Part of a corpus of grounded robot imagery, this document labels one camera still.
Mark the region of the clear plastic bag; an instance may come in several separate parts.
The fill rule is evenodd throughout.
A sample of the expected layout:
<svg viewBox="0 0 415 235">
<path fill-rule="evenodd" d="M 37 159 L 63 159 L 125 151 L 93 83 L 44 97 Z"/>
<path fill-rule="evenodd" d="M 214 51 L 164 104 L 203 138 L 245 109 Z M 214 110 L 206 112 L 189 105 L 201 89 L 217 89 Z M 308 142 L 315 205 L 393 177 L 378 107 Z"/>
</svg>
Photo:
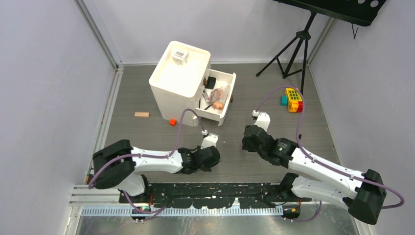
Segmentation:
<svg viewBox="0 0 415 235">
<path fill-rule="evenodd" d="M 220 102 L 224 105 L 230 94 L 230 90 L 231 90 L 231 86 L 228 83 L 226 83 L 223 86 L 213 89 L 209 93 L 206 103 L 208 105 L 213 105 L 215 102 Z"/>
</svg>

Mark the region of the black compact case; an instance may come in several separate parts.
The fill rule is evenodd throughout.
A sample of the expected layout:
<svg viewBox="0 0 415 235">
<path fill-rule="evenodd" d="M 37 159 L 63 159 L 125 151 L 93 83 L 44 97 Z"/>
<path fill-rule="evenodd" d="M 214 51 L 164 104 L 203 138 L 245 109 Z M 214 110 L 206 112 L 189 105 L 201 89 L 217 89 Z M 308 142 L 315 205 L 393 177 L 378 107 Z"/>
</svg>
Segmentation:
<svg viewBox="0 0 415 235">
<path fill-rule="evenodd" d="M 205 88 L 213 90 L 215 85 L 216 85 L 216 77 L 209 76 L 206 81 Z"/>
</svg>

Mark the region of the white barcode box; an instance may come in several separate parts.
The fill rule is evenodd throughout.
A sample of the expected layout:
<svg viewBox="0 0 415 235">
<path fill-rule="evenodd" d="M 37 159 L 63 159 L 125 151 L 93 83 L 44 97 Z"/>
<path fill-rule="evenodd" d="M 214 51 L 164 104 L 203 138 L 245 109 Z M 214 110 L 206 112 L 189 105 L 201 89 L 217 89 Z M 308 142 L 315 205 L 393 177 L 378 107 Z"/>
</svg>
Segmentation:
<svg viewBox="0 0 415 235">
<path fill-rule="evenodd" d="M 183 66 L 188 62 L 189 51 L 187 50 L 175 50 L 171 55 L 172 61 L 178 65 Z"/>
</svg>

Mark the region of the beige makeup sponge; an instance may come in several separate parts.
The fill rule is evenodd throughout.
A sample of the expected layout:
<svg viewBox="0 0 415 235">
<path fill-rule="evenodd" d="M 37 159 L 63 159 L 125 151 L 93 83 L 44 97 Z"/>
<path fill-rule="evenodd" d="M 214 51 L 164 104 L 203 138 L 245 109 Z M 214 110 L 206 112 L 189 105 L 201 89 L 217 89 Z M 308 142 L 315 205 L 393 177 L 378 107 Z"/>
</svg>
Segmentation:
<svg viewBox="0 0 415 235">
<path fill-rule="evenodd" d="M 213 103 L 212 107 L 215 110 L 223 110 L 224 109 L 224 104 L 222 102 L 216 101 Z"/>
</svg>

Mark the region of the white drawer organizer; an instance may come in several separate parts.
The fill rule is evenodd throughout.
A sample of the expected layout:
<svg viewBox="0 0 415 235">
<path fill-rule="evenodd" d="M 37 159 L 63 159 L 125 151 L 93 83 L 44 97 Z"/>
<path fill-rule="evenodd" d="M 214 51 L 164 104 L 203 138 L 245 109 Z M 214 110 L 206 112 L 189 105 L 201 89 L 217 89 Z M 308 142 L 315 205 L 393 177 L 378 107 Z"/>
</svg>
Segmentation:
<svg viewBox="0 0 415 235">
<path fill-rule="evenodd" d="M 176 65 L 171 58 L 175 50 L 189 51 L 188 62 L 183 66 Z M 230 94 L 224 104 L 223 110 L 215 110 L 208 106 L 203 95 L 209 95 L 211 89 L 205 84 L 209 76 L 216 77 L 214 88 L 230 84 Z M 198 116 L 211 119 L 221 126 L 225 120 L 226 112 L 232 100 L 232 92 L 236 82 L 235 73 L 226 73 L 211 69 L 210 52 L 178 41 L 171 41 L 164 51 L 155 70 L 149 78 L 149 85 L 165 120 L 175 119 L 188 125 L 196 126 L 199 121 L 191 112 L 183 114 L 183 110 L 190 108 Z"/>
</svg>

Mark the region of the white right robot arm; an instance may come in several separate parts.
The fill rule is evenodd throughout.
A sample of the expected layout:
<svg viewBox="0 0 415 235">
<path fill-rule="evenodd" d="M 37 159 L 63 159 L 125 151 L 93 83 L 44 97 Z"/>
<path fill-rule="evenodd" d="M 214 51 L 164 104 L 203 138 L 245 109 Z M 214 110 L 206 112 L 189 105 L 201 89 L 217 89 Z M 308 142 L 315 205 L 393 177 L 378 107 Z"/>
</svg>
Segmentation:
<svg viewBox="0 0 415 235">
<path fill-rule="evenodd" d="M 377 171 L 368 169 L 361 172 L 344 168 L 308 150 L 302 151 L 296 142 L 286 138 L 274 139 L 257 125 L 245 127 L 242 143 L 244 150 L 256 152 L 272 165 L 314 177 L 310 180 L 287 173 L 279 188 L 282 199 L 292 201 L 299 197 L 325 201 L 347 210 L 364 223 L 377 223 L 387 196 Z"/>
</svg>

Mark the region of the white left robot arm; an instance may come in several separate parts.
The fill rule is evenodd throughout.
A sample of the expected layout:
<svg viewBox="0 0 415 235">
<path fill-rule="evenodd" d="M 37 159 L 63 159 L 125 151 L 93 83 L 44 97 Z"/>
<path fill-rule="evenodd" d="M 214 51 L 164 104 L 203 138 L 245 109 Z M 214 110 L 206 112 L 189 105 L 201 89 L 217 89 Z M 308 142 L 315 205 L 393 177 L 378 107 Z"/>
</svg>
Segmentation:
<svg viewBox="0 0 415 235">
<path fill-rule="evenodd" d="M 169 152 L 144 150 L 132 147 L 129 140 L 120 140 L 95 152 L 92 161 L 94 175 L 88 183 L 89 189 L 116 188 L 143 203 L 150 196 L 143 172 L 193 174 L 200 170 L 211 171 L 220 161 L 220 152 L 215 144 Z"/>
</svg>

